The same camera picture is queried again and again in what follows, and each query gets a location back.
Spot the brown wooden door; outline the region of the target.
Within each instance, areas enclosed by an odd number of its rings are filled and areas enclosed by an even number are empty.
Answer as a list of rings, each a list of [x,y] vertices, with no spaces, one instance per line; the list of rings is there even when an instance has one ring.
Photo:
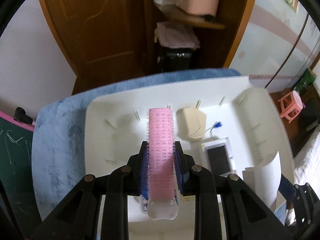
[[[145,75],[145,0],[40,0],[76,75],[73,93]]]

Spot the blue plush table cloth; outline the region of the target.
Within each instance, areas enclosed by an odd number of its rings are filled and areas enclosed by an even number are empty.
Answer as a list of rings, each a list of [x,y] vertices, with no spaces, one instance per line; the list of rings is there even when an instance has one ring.
[[[116,82],[62,99],[38,113],[31,149],[37,207],[45,219],[85,175],[85,115],[95,98],[165,83],[240,76],[230,68],[161,73]]]

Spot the pink hair roller clip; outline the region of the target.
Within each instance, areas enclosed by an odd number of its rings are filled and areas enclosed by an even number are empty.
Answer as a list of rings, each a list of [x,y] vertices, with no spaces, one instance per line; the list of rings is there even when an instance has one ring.
[[[169,108],[149,110],[148,197],[139,196],[140,207],[151,220],[174,220],[178,215],[174,167],[174,127]]]

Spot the white patterned bedding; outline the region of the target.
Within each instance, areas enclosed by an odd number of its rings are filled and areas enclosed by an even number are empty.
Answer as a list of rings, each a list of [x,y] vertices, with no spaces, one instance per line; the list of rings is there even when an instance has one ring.
[[[319,197],[319,130],[316,129],[301,151],[294,158],[294,183],[308,183]]]

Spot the white plastic storage bin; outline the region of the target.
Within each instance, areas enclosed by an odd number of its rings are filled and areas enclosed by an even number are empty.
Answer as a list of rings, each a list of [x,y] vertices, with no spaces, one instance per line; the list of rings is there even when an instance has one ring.
[[[149,110],[170,108],[174,139],[203,164],[199,143],[184,137],[183,109],[206,115],[204,138],[228,139],[238,175],[279,153],[282,174],[293,180],[293,156],[283,122],[267,90],[246,76],[167,83],[99,96],[86,110],[85,171],[110,174],[139,152],[148,136]]]

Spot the beige geometric box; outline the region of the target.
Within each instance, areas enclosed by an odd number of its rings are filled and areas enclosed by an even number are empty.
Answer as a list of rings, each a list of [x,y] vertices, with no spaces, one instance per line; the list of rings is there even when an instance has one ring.
[[[196,108],[183,108],[176,112],[178,136],[189,142],[202,140],[206,132],[207,116]]]

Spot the green chalkboard pink frame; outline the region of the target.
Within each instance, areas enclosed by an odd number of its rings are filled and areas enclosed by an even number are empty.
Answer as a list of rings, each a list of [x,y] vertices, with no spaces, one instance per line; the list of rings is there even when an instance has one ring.
[[[33,132],[1,113],[1,181],[18,225],[29,238],[37,224],[31,175]]]

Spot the blue dental floss box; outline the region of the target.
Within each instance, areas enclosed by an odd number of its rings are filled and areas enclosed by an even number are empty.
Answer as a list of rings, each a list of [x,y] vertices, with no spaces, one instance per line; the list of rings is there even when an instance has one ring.
[[[277,199],[276,199],[276,209],[274,214],[283,225],[285,225],[286,211],[287,211],[287,202],[285,198],[282,196],[282,194],[278,191]]]

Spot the folded pink cloth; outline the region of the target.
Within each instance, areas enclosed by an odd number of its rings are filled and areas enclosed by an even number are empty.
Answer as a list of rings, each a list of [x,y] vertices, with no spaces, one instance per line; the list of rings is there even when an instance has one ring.
[[[191,27],[175,22],[157,22],[155,42],[170,49],[197,49],[200,42]]]

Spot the wooden corner shelf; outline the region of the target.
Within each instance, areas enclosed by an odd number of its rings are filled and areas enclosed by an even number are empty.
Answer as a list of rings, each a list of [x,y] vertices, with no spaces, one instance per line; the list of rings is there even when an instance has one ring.
[[[216,16],[189,15],[175,0],[144,0],[149,74],[202,68],[228,68],[247,27],[255,0],[219,0]],[[191,27],[200,48],[170,49],[155,42],[157,22]]]

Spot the white compact camera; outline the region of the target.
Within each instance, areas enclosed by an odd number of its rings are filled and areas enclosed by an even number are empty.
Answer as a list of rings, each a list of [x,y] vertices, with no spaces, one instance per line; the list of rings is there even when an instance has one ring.
[[[229,138],[218,138],[212,134],[214,129],[221,127],[222,123],[218,121],[206,130],[210,137],[201,141],[200,149],[203,165],[213,175],[227,177],[236,170]]]

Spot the pink storage basket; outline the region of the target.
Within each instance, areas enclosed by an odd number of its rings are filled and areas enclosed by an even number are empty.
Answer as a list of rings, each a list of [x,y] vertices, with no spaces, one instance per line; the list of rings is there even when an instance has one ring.
[[[175,5],[189,15],[215,17],[219,0],[175,0]]]

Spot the pink plastic stool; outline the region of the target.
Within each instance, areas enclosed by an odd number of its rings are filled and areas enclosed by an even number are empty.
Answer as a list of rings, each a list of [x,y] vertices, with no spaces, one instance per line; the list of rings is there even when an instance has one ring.
[[[299,115],[303,109],[303,102],[300,95],[291,91],[278,100],[280,103],[280,117],[285,118],[289,124]]]

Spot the green bag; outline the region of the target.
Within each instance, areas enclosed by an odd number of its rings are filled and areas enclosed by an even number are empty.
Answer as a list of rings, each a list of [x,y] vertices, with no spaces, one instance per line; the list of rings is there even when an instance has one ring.
[[[303,75],[295,83],[293,90],[295,90],[299,95],[304,94],[316,81],[316,77],[317,75],[310,68],[307,68]]]

